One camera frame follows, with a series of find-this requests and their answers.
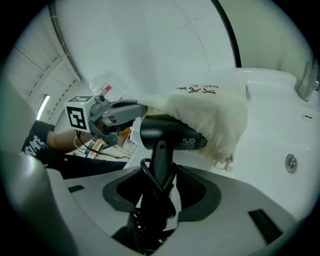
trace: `person's arm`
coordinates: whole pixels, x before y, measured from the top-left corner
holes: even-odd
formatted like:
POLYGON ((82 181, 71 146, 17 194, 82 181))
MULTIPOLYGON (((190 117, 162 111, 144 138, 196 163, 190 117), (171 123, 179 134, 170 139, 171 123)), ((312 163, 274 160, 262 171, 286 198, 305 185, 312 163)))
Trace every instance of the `person's arm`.
MULTIPOLYGON (((79 148, 83 145, 76 136, 75 130, 66 131, 60 134, 49 131, 46 136, 46 143, 59 152, 69 153, 77 149, 75 144, 79 148)), ((80 139, 85 144, 92 139, 92 136, 89 133, 81 132, 80 139)))

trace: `black shirt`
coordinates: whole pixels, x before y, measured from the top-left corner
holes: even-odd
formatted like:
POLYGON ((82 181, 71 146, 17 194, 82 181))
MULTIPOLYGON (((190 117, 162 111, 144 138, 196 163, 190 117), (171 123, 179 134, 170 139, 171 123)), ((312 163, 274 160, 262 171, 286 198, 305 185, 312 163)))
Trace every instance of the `black shirt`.
POLYGON ((49 131, 55 126, 35 121, 26 138, 22 152, 41 161, 46 168, 58 170, 64 179, 99 175, 121 170, 125 162, 106 161, 63 154, 46 144, 49 131))

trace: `faucet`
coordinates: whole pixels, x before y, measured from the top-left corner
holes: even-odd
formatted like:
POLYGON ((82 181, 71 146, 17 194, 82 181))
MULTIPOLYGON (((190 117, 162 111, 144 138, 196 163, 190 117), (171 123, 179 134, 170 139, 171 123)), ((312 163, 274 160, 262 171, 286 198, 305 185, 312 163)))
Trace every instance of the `faucet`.
POLYGON ((306 102, 309 101, 309 97, 315 88, 317 79, 319 83, 319 78, 317 77, 317 74, 317 60, 315 56, 313 56, 312 63, 310 63, 309 61, 305 62, 301 84, 296 88, 296 92, 298 93, 299 97, 306 102))

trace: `label sticker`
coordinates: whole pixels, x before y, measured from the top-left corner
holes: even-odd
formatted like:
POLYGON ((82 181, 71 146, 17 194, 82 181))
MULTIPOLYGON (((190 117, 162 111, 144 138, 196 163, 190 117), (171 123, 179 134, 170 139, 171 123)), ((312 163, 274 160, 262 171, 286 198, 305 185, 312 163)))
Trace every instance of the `label sticker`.
POLYGON ((194 138, 184 138, 182 139, 181 147, 185 149, 193 149, 195 147, 196 140, 194 138))

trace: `sink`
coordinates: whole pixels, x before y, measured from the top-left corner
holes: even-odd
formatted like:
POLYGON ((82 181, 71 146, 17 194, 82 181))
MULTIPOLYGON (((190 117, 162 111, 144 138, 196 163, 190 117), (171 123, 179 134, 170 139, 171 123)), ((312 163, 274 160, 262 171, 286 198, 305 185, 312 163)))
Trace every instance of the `sink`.
MULTIPOLYGON (((296 78, 288 73, 256 68, 211 71, 218 80, 236 80, 247 86, 248 122, 235 152, 233 171, 213 167, 208 159, 175 151, 175 163, 246 182, 282 206, 296 220, 305 217, 319 194, 320 93, 309 102, 295 91, 296 78), (296 156, 297 169, 289 173, 286 157, 296 156)), ((139 166, 151 151, 138 146, 127 168, 139 166)))

